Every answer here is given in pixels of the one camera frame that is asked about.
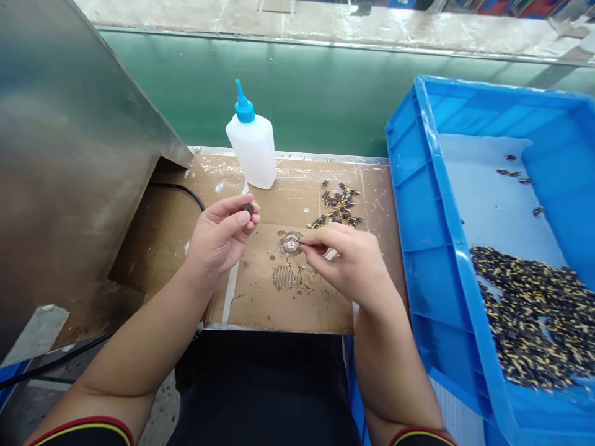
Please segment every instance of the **blue nozzle cap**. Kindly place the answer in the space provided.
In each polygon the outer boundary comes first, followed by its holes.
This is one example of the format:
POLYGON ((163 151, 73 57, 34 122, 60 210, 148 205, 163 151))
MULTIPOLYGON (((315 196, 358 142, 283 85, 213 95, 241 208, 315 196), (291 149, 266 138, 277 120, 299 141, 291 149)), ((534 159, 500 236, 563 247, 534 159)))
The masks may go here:
POLYGON ((237 87, 237 102, 236 102, 236 115, 240 122, 245 124, 250 123, 254 120, 254 106, 252 102, 246 99, 244 91, 242 90, 242 84, 236 79, 237 87))

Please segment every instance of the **black pants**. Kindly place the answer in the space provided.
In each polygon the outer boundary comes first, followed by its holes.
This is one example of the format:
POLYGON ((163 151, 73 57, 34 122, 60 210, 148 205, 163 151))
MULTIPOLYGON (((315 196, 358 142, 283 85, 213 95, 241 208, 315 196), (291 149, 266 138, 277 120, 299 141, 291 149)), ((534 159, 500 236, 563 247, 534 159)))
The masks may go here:
POLYGON ((203 331, 175 379, 169 446, 361 446, 340 336, 203 331))
POLYGON ((341 336, 270 331, 202 331, 175 367, 176 389, 184 394, 255 369, 338 386, 347 395, 341 336))

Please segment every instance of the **left hand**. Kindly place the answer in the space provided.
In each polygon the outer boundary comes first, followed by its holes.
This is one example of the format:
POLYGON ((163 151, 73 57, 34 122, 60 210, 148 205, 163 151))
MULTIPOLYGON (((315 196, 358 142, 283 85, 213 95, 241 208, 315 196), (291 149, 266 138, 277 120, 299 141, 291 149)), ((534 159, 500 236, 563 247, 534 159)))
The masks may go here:
POLYGON ((188 255, 181 269, 197 284, 215 282, 242 257, 248 237, 260 223, 254 195, 237 195, 209 206, 196 221, 188 255), (244 210, 250 203, 252 217, 244 210))

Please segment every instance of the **cardboard work surface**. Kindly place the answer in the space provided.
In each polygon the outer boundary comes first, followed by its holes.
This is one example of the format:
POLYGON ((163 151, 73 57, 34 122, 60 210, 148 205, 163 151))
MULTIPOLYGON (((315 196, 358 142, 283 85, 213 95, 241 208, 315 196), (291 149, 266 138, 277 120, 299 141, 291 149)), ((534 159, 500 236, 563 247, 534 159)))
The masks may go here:
MULTIPOLYGON (((358 229, 378 237, 390 276, 407 304, 389 166, 296 159, 276 162, 277 179, 270 190, 246 184, 236 159, 225 155, 196 154, 186 171, 164 162, 151 179, 186 186, 207 207, 245 192, 254 194, 261 207, 262 222, 250 236, 237 274, 232 270, 221 279, 203 315, 205 327, 353 332, 351 303, 307 265, 304 254, 285 258, 278 251, 285 233, 306 234, 312 231, 308 223, 332 210, 324 208, 320 198, 323 180, 329 180, 326 189, 332 193, 340 191, 339 182, 361 192, 350 211, 364 218, 358 229)), ((187 193, 147 188, 110 279, 150 299, 182 265, 199 215, 200 208, 187 193)))

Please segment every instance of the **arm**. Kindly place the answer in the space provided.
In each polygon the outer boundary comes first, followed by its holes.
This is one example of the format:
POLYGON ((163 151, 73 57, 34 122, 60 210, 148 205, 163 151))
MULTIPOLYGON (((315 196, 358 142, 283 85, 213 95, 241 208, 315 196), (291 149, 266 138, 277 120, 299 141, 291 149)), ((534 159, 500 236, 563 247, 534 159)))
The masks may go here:
POLYGON ((370 438, 385 446, 405 426, 444 429, 405 306, 390 280, 373 234, 330 224, 301 239, 308 263, 360 306, 355 366, 370 438), (328 248, 340 254, 323 257, 328 248))
POLYGON ((238 262, 259 222, 251 194, 206 209, 183 266, 112 336, 27 443, 88 416, 116 418, 138 441, 159 386, 190 344, 219 278, 238 262), (252 217, 242 210, 247 203, 253 204, 252 217))

